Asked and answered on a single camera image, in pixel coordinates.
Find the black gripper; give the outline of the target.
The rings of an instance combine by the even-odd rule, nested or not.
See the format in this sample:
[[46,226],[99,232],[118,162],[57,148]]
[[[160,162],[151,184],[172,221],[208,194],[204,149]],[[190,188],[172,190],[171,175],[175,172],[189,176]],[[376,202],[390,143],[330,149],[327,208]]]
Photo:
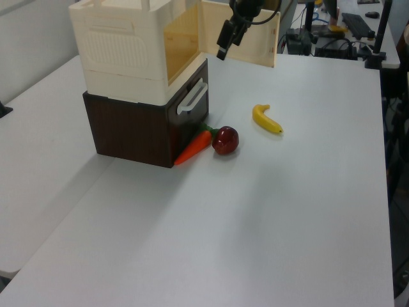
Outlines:
[[239,46],[247,31],[247,26],[264,23],[264,21],[254,22],[254,19],[260,14],[264,6],[264,0],[230,0],[229,6],[232,9],[233,15],[230,20],[225,20],[217,40],[217,45],[219,46],[217,57],[222,61],[226,58],[231,40],[232,44]]

